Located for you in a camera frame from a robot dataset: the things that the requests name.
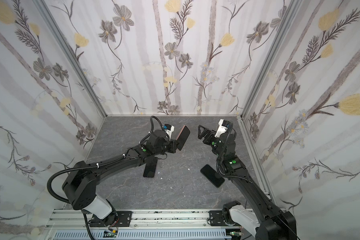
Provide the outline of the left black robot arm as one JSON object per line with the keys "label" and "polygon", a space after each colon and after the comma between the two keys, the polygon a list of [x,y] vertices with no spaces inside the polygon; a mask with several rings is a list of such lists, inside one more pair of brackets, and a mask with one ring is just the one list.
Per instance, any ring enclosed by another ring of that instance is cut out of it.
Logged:
{"label": "left black robot arm", "polygon": [[53,174],[47,182],[47,190],[74,210],[92,214],[95,225],[113,227],[119,220],[118,213],[108,200],[97,195],[97,185],[114,174],[154,162],[158,155],[182,150],[190,131],[183,127],[179,136],[172,139],[173,131],[172,125],[160,125],[158,130],[151,129],[138,145],[127,148],[119,156],[91,164],[78,162],[73,168]]}

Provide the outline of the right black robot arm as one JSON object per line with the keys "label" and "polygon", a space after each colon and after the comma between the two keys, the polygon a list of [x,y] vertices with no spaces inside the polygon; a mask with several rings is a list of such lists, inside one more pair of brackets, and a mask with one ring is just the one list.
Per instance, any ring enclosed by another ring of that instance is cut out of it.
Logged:
{"label": "right black robot arm", "polygon": [[240,225],[256,240],[297,240],[297,223],[293,214],[281,210],[269,199],[236,155],[233,123],[224,122],[216,131],[200,125],[198,138],[217,156],[217,173],[231,181],[252,207],[252,211],[248,211],[238,202],[224,205],[225,223]]}

